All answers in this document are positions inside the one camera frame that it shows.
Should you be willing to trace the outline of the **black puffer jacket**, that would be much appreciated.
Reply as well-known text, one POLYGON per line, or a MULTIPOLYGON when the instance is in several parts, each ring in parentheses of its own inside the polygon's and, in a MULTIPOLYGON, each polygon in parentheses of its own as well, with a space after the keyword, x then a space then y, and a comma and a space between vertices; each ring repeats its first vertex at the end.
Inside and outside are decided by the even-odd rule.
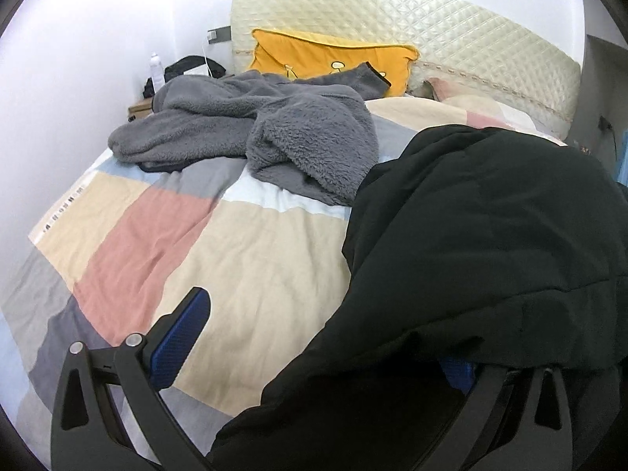
POLYGON ((371 169, 350 283, 217 434, 217 470, 409 470, 463 406, 446 360, 564 377, 577 470, 627 465, 627 189, 592 156, 437 126, 371 169))

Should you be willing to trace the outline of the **pink patterned pillow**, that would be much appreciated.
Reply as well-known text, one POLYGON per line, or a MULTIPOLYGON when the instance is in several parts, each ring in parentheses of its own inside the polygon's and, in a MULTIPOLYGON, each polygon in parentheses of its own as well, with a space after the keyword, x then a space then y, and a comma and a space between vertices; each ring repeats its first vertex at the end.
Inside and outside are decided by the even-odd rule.
POLYGON ((498 119, 506 117, 495 99, 474 88, 441 78, 428 78, 424 85, 431 90, 432 98, 438 102, 484 116, 498 119))

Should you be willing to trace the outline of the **black bag on nightstand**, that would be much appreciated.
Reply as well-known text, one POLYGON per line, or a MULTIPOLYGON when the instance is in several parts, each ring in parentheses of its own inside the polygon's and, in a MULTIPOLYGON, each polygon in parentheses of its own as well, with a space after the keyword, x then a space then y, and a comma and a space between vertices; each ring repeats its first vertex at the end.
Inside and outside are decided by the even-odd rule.
MULTIPOLYGON (((187 57, 181 58, 181 60, 164 67, 164 69, 166 83, 180 75, 209 75, 209 77, 215 79, 226 75, 224 66, 221 66, 209 57, 202 57, 201 55, 187 55, 187 57)), ((142 96, 148 99, 152 98, 154 94, 151 78, 149 77, 142 90, 142 96)))

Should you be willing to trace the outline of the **patchwork checkered duvet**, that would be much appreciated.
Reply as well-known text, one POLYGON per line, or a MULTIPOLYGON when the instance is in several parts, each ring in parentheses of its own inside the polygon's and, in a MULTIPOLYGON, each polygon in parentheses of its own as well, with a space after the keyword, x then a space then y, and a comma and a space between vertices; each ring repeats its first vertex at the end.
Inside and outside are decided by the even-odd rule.
POLYGON ((147 173, 104 152, 35 225, 1 291, 1 404, 50 462, 68 348, 119 345, 190 288, 212 315, 162 396, 202 452, 336 311, 349 271, 348 207, 255 179, 240 159, 147 173))

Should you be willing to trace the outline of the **grey fleece garment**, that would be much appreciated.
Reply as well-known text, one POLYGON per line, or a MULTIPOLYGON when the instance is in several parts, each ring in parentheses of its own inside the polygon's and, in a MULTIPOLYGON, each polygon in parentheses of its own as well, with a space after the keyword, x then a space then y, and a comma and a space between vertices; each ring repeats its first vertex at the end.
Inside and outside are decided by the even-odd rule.
POLYGON ((109 137, 121 163, 180 171, 217 157, 295 195, 350 206, 378 162, 367 101, 391 84, 369 63, 310 79, 248 70, 214 79, 179 75, 157 91, 149 116, 109 137))

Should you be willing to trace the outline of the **cream quilted headboard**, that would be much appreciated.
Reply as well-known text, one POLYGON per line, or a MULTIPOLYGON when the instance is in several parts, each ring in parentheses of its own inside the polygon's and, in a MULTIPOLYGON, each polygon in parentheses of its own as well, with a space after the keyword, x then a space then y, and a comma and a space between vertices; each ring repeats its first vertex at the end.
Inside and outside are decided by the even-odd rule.
POLYGON ((234 68, 252 61, 256 28, 314 32, 358 42, 412 45, 408 89, 439 77, 481 91, 566 138, 580 66, 538 34, 464 0, 232 0, 234 68))

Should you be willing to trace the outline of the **clear plastic bottle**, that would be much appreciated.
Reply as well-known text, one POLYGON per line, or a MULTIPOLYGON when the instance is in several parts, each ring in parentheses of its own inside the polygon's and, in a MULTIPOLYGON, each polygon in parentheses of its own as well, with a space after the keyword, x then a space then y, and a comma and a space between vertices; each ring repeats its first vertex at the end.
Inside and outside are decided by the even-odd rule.
POLYGON ((166 83, 165 69, 163 67, 161 58, 157 53, 151 54, 149 67, 153 91, 157 93, 166 83))

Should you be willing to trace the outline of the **yellow pillow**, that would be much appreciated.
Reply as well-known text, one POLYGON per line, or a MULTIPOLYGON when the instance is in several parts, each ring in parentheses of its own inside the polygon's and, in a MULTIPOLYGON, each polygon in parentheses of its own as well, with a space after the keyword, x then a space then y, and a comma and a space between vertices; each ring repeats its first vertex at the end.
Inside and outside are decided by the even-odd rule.
POLYGON ((411 67, 419 58, 412 45, 376 44, 313 32, 256 28, 250 67, 283 75, 291 81, 344 72, 363 63, 371 65, 390 87, 387 97, 403 95, 411 67))

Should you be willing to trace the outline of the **dark wall socket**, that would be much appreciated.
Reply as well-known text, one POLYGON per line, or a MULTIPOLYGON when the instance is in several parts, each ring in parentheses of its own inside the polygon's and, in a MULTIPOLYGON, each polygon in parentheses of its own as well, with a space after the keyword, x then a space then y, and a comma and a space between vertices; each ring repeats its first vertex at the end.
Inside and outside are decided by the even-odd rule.
POLYGON ((206 41, 209 45, 228 43, 232 40, 232 32, 230 26, 209 29, 206 32, 206 41))

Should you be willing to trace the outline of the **wooden nightstand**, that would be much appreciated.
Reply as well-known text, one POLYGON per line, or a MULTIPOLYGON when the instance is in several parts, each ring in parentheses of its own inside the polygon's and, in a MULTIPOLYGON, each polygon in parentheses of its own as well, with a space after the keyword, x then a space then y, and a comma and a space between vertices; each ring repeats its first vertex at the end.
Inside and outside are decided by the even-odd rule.
POLYGON ((142 99, 128 107, 128 121, 146 118, 152 113, 152 99, 142 99))

